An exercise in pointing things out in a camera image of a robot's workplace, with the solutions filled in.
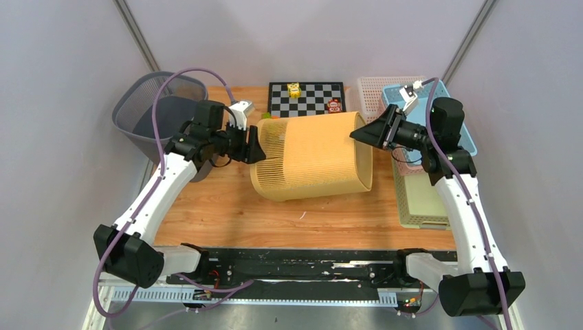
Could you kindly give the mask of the large white plastic basket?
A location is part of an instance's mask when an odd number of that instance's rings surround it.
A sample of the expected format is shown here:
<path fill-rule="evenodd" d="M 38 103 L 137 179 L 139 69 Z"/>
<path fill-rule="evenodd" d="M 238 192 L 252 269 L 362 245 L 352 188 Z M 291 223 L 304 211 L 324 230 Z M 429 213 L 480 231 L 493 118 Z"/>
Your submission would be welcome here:
<path fill-rule="evenodd" d="M 385 86 L 405 85 L 425 79 L 425 76 L 360 77 L 345 91 L 345 109 L 347 112 L 358 112 L 366 123 L 372 122 L 382 113 L 381 97 Z"/>

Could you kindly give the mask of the yellow slatted laundry bin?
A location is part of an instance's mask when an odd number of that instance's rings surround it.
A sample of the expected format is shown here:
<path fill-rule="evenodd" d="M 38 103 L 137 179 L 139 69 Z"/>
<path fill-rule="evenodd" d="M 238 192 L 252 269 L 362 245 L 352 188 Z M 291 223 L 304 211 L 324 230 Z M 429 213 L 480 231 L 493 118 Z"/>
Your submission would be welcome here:
<path fill-rule="evenodd" d="M 364 125 L 358 112 L 260 120 L 266 158 L 250 167 L 255 191 L 272 201 L 370 191 L 373 149 L 350 136 Z"/>

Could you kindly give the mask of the green plastic basket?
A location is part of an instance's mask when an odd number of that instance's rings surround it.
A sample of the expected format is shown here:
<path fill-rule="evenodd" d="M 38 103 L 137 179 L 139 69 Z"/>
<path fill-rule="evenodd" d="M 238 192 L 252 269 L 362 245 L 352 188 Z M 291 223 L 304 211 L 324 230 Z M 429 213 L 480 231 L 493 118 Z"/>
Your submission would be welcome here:
<path fill-rule="evenodd" d="M 446 208 L 425 172 L 400 175 L 392 161 L 399 224 L 410 229 L 450 230 Z"/>

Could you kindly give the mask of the grey and yellow laundry bin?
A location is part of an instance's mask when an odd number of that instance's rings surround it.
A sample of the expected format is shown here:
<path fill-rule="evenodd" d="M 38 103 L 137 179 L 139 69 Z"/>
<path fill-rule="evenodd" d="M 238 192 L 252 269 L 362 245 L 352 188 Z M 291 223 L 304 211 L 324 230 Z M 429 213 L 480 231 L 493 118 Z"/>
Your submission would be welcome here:
<path fill-rule="evenodd" d="M 149 73 L 138 79 L 113 109 L 113 125 L 123 133 L 152 163 L 160 156 L 152 123 L 153 103 L 158 90 L 172 74 L 169 71 Z M 189 76 L 173 79 L 158 98 L 156 123 L 162 146 L 193 118 L 197 103 L 208 98 L 206 86 Z"/>

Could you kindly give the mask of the pink plastic basket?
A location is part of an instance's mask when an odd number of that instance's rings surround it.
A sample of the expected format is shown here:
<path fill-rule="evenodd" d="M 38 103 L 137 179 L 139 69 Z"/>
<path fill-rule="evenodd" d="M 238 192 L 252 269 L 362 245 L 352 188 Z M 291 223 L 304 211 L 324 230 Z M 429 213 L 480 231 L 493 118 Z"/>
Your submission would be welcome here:
<path fill-rule="evenodd" d="M 424 173 L 420 151 L 398 147 L 391 151 L 391 155 L 401 176 Z"/>

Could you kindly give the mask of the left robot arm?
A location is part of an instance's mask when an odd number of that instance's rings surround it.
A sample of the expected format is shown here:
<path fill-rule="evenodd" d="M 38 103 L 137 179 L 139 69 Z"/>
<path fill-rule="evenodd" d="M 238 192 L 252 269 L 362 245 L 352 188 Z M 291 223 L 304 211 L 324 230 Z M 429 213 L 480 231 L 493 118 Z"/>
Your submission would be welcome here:
<path fill-rule="evenodd" d="M 162 105 L 192 106 L 194 116 L 167 142 L 154 175 L 136 200 L 113 225 L 99 225 L 93 234 L 99 272 L 141 288 L 178 273 L 194 284 L 209 279 L 206 250 L 191 243 L 155 247 L 157 231 L 180 192 L 199 171 L 214 168 L 216 157 L 245 164 L 266 158 L 257 127 L 247 124 L 254 109 L 249 100 L 227 107 L 211 100 L 172 97 Z"/>

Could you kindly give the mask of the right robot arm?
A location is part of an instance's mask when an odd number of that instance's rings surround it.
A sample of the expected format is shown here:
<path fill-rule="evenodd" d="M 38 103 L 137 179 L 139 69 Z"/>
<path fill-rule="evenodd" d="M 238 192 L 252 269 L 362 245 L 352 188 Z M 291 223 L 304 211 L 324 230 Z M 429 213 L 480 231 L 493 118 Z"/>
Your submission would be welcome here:
<path fill-rule="evenodd" d="M 440 196 L 454 236 L 457 266 L 437 260 L 420 248 L 400 250 L 394 281 L 410 287 L 420 281 L 435 290 L 449 316 L 509 316 L 509 307 L 526 287 L 522 272 L 507 265 L 488 226 L 479 197 L 476 167 L 461 147 L 463 105 L 435 98 L 426 110 L 426 125 L 409 122 L 390 104 L 373 122 L 351 132 L 354 140 L 377 149 L 398 146 L 418 150 L 430 184 Z"/>

